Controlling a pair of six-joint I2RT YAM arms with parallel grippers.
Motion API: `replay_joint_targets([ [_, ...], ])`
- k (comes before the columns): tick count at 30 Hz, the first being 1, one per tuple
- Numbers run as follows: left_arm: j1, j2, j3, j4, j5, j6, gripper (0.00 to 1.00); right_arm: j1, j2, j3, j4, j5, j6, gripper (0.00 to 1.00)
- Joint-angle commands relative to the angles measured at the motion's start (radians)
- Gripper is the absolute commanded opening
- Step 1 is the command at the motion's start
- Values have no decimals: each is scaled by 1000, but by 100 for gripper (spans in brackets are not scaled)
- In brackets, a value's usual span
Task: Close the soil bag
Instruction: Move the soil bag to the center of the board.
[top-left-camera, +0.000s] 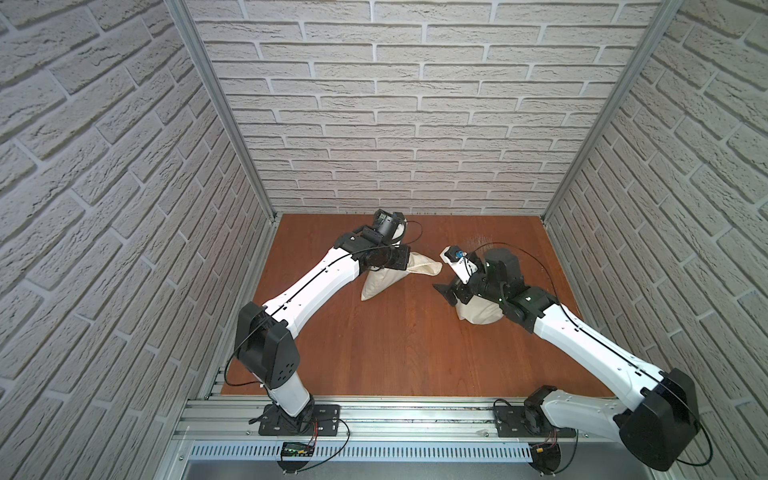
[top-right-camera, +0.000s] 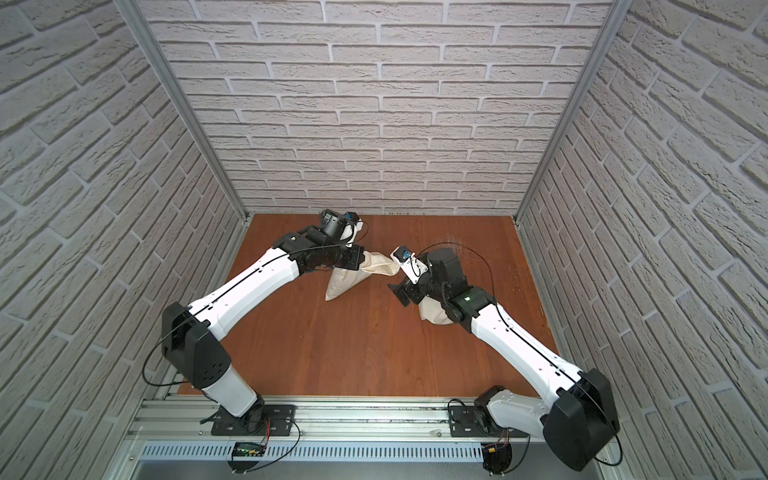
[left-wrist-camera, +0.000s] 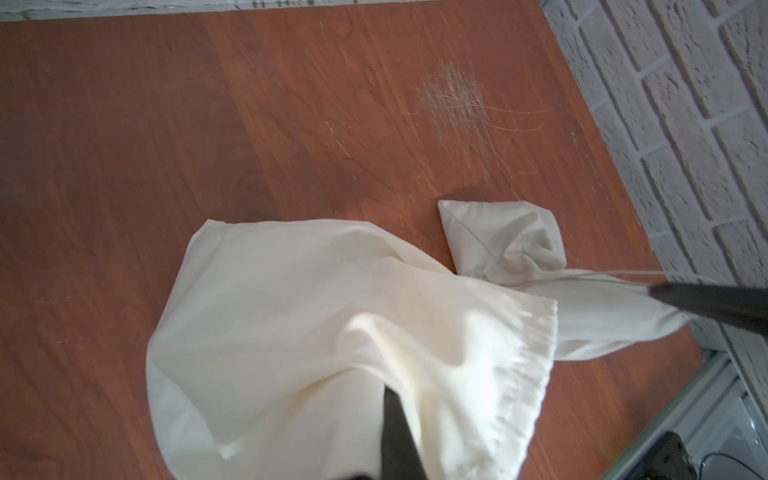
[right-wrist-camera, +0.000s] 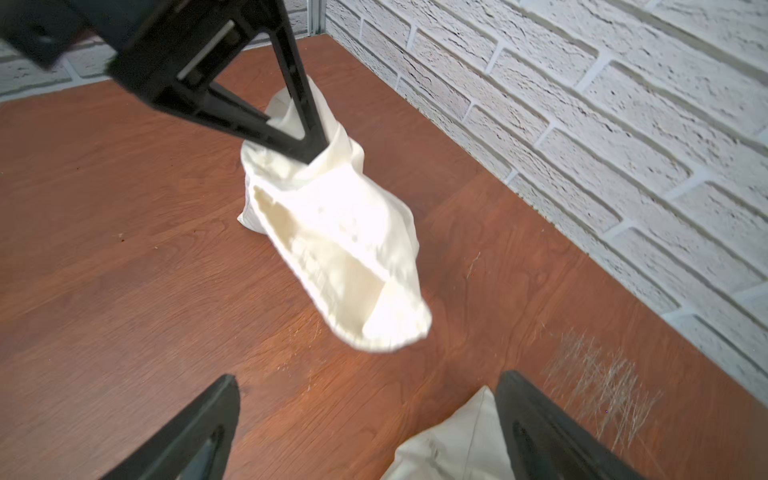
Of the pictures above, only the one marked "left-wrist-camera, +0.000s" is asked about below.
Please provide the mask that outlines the cream cloth bag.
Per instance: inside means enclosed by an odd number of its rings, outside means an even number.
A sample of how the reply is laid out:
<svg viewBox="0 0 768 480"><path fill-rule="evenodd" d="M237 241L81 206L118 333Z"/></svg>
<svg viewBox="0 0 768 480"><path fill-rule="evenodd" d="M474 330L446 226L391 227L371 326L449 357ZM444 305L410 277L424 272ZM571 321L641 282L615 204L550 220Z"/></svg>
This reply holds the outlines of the cream cloth bag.
<svg viewBox="0 0 768 480"><path fill-rule="evenodd" d="M148 344L154 433L177 479L378 477L393 391L428 478L514 479L556 329L367 222L209 220Z"/></svg>

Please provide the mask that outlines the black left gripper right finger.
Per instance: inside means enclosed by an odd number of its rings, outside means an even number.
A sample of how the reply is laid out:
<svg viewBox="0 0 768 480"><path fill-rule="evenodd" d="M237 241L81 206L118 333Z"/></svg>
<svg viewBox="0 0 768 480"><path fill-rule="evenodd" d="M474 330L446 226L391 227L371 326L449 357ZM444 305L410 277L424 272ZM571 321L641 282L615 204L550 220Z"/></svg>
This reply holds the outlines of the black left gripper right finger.
<svg viewBox="0 0 768 480"><path fill-rule="evenodd" d="M649 296L680 310L767 335L767 289L691 283L649 287Z"/></svg>

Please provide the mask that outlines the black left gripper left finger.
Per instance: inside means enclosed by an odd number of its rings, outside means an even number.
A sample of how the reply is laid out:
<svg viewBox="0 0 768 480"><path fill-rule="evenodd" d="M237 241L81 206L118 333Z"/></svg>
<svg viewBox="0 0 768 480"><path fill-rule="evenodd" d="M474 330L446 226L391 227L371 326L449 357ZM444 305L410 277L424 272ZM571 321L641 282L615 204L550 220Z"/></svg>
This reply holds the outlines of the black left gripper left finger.
<svg viewBox="0 0 768 480"><path fill-rule="evenodd" d="M381 468L378 479L426 480L399 395L389 387L383 397Z"/></svg>

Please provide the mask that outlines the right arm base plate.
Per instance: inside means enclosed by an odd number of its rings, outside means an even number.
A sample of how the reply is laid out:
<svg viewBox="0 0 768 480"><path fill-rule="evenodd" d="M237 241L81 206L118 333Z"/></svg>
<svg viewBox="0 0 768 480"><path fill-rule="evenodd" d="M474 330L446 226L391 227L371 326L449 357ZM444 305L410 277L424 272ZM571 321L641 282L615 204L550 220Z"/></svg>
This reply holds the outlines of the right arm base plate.
<svg viewBox="0 0 768 480"><path fill-rule="evenodd" d="M627 480L697 480L692 457L675 432L667 431L625 476Z"/></svg>

